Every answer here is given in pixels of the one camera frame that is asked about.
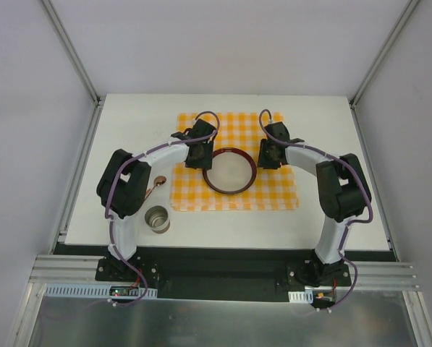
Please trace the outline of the red rimmed cream plate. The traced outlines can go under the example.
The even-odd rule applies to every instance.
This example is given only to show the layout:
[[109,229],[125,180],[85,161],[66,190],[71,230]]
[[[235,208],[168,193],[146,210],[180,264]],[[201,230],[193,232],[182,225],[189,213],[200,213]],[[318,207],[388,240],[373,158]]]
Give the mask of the red rimmed cream plate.
[[244,150],[224,147],[213,153],[212,167],[202,171],[203,180],[213,191],[225,195],[240,194],[256,180],[253,158]]

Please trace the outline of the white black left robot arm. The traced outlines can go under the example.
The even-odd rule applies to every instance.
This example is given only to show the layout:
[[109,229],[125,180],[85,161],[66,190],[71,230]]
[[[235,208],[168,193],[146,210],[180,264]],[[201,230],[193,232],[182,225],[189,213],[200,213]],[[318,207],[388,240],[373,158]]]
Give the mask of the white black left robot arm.
[[113,152],[100,178],[96,194],[109,220],[109,253],[116,258],[111,271],[122,281],[132,280],[137,264],[135,215],[144,204],[153,171],[161,172],[178,163],[206,169],[212,164],[213,141],[219,126],[197,119],[191,128],[175,132],[156,147],[133,155],[123,149]]

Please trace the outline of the yellow white checkered cloth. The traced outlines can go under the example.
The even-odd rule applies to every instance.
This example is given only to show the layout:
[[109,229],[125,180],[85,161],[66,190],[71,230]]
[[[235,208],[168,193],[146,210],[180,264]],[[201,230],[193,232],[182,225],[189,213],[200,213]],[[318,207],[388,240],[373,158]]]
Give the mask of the yellow white checkered cloth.
[[[265,138],[258,114],[219,113],[219,132],[214,150],[235,147],[248,153],[257,165],[260,142]],[[258,168],[253,185],[240,194],[213,191],[203,180],[200,169],[173,167],[170,203],[179,212],[226,210],[296,210],[300,206],[295,173],[290,166],[276,170]]]

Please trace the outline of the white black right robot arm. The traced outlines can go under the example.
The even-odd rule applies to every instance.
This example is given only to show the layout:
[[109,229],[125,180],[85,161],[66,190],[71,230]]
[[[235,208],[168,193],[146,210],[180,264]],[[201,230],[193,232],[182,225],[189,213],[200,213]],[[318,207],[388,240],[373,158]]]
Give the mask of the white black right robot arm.
[[262,126],[266,138],[261,141],[262,168],[290,165],[316,177],[318,198],[325,215],[321,237],[313,250],[319,262],[310,266],[310,278],[326,285],[336,275],[332,265],[344,259],[344,245],[349,228],[354,223],[373,220],[371,193],[359,158],[349,153],[335,156],[289,138],[281,122]]

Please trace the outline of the metal cup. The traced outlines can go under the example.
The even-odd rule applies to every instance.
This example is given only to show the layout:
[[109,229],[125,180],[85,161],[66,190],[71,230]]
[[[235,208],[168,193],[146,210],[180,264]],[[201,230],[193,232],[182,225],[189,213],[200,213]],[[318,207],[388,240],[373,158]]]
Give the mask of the metal cup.
[[148,227],[155,234],[163,234],[170,227],[169,213],[163,206],[156,205],[149,208],[145,213],[144,219]]

